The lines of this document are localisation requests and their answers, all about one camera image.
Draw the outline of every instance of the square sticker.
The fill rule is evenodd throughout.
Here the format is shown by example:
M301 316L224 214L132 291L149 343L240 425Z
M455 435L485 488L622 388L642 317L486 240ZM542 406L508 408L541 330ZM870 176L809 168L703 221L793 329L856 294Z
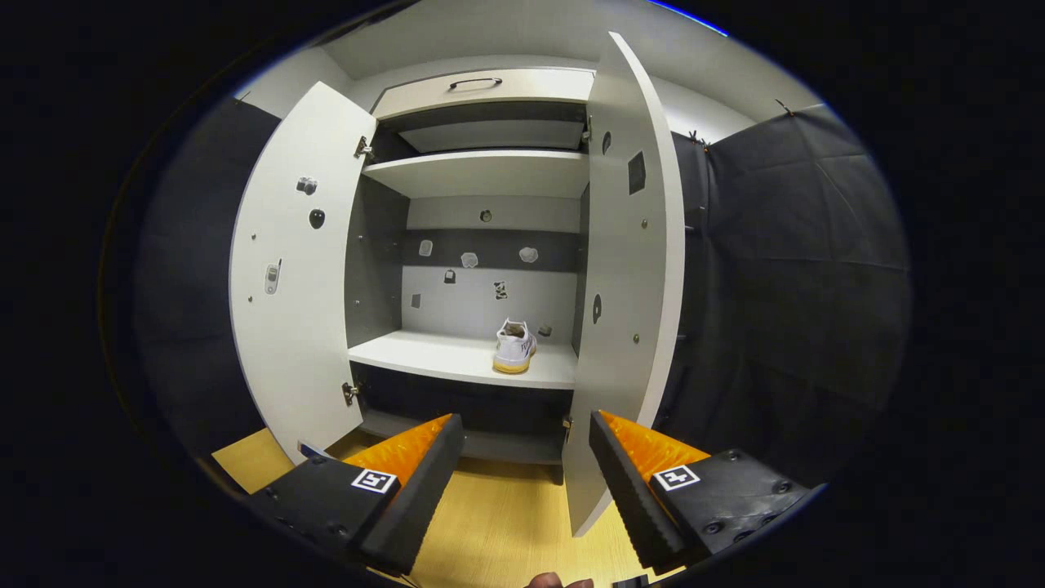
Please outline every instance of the square sticker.
M352 486L355 488L361 488L363 490L369 490L370 492L376 492L377 494L385 494L389 491L389 487L395 480L395 474L386 474L385 472L377 472L374 470L364 470L355 477L355 481Z
M656 480L660 483L660 486L668 492L700 481L700 478L693 473L693 470L690 470L686 466L679 466L677 468L657 472L656 474L653 474L653 477L656 478Z

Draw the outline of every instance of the open cabinet door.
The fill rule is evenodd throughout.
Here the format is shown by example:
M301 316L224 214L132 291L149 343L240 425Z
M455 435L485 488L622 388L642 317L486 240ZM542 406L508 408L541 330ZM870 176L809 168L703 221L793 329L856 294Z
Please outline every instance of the open cabinet door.
M304 462L298 440L326 448L363 422L358 403L342 392L352 385L345 248L365 159L356 145L376 127L373 116L316 84L269 139L236 215L229 263L236 351L261 418L296 465Z
M587 113L587 281L562 455L576 537L610 501L588 447L591 411L647 427L656 416L678 334L686 254L682 185L664 107L616 32L603 46Z

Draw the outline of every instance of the white sneaker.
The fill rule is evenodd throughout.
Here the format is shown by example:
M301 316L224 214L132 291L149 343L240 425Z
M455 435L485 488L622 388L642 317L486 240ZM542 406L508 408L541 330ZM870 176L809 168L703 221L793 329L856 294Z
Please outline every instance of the white sneaker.
M497 353L493 369L505 374L521 374L530 368L530 357L537 353L537 339L530 333L526 322L505 325L497 332Z

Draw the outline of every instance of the finger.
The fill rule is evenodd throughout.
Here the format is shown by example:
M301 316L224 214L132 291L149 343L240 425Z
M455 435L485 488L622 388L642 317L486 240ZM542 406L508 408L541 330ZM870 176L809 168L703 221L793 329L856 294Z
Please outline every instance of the finger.
M545 571L533 577L527 588L562 588L562 581L554 571Z

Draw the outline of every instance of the drawer handle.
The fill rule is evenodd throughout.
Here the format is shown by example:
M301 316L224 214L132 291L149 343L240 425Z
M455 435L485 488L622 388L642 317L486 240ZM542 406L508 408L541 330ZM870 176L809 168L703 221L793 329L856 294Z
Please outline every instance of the drawer handle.
M504 81L504 79L502 79L500 77L477 77L474 79L462 79L460 81L455 81L455 83L450 84L450 90L456 90L458 84L467 84L469 81L487 81L487 80L493 81L494 86L496 86L497 84L501 84L502 81Z

